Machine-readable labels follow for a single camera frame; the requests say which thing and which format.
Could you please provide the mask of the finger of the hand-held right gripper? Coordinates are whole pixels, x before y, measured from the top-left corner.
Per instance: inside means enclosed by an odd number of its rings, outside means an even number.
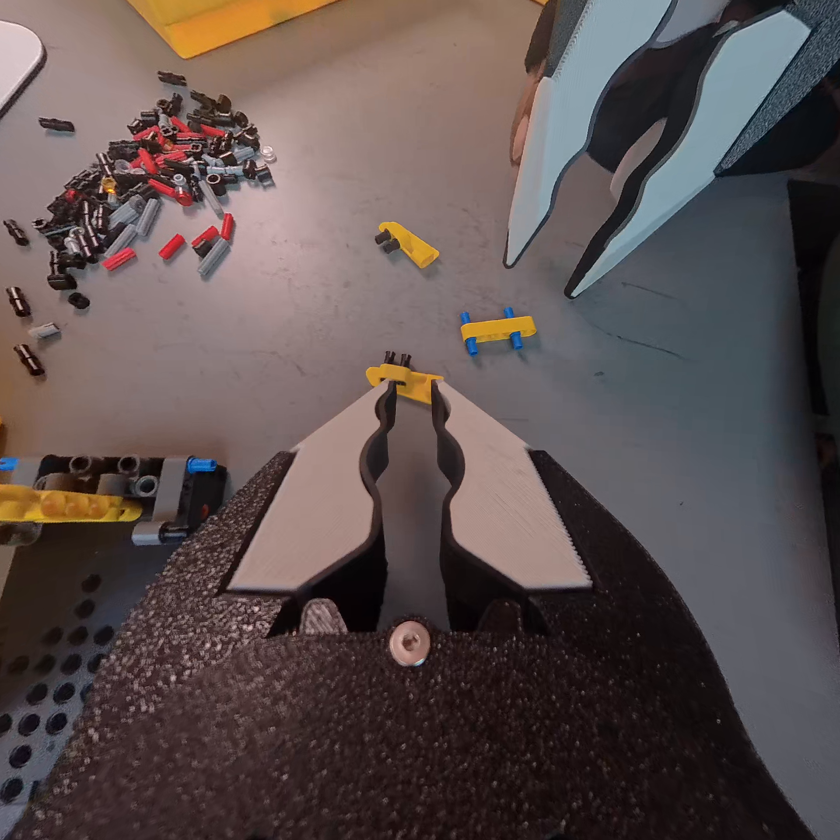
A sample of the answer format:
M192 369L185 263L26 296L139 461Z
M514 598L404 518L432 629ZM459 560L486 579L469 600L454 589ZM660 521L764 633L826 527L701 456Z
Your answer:
M550 217L558 185L585 151L606 90L672 17L671 1L558 3L508 220L514 267Z
M689 67L664 128L629 172L564 294L575 298L609 272L716 178L716 169L811 34L776 8L731 28Z

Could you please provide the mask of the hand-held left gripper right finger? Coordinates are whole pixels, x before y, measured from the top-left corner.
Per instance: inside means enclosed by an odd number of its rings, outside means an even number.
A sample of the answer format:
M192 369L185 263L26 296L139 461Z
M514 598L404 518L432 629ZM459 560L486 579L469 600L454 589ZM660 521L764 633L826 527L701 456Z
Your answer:
M530 446L442 380L432 409L454 547L527 593L590 589Z

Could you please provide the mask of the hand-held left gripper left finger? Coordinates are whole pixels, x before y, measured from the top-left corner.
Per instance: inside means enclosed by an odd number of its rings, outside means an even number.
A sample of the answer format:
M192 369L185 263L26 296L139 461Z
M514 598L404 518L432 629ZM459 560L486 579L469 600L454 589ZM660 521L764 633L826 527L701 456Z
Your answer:
M360 556L382 530L396 384L383 381L292 449L238 560L231 592L297 594Z

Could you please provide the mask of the yellow curved lego panel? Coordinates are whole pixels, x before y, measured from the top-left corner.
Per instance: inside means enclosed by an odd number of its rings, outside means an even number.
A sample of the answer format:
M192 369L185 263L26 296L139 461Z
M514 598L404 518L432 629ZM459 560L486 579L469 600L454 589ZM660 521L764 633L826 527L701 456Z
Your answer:
M398 240L401 246L399 251L409 258L419 269L425 269L431 266L439 257L439 251L435 247L413 234L401 224L396 222L382 223L379 225L378 231L380 232L385 228L390 231L393 238Z
M441 375L421 373L407 366L386 362L369 367L365 376L372 387L386 381L394 382L399 396L426 405L432 403L432 383L444 379Z

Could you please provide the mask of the yellow lego beam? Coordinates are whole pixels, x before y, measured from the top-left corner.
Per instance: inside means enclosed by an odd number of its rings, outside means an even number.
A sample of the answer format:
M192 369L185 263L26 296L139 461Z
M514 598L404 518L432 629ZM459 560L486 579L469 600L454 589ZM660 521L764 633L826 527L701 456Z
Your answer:
M524 340L536 334L537 327L529 316L499 318L489 321L462 321L460 326L461 339L467 343L487 343L509 340L513 333Z

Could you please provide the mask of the pile of small lego connectors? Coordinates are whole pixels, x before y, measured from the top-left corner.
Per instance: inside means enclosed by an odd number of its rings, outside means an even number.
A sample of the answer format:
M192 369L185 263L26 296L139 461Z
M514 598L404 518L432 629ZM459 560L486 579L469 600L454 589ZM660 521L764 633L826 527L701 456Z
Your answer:
M40 102L2 138L2 362L15 384L58 382L72 341L136 361L178 272L206 285L229 258L241 198L274 186L274 155L225 95L159 70L151 98L97 77Z

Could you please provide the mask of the black and yellow lego assembly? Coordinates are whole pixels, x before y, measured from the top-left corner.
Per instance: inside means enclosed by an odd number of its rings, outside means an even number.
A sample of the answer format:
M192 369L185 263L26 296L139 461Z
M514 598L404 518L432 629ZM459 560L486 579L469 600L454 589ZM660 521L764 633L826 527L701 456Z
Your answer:
M193 455L7 456L2 483L118 495L141 509L130 522L2 524L5 837L44 787L131 608L221 507L228 473Z

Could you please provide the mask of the person's right hand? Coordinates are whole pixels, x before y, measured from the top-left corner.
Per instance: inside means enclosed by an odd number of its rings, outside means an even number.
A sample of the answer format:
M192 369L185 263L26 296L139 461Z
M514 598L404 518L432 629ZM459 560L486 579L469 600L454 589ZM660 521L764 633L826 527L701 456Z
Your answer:
M518 105L515 109L511 125L509 161L512 166L520 165L524 145L529 131L532 105L542 76L542 65L537 66L535 69L527 73L526 82L521 92Z

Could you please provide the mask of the yellow plastic bin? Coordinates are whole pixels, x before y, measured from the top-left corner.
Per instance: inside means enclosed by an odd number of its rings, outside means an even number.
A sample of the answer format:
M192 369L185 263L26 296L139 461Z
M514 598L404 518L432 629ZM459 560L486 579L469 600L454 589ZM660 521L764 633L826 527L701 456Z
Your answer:
M309 14L331 1L129 1L181 58L190 59Z

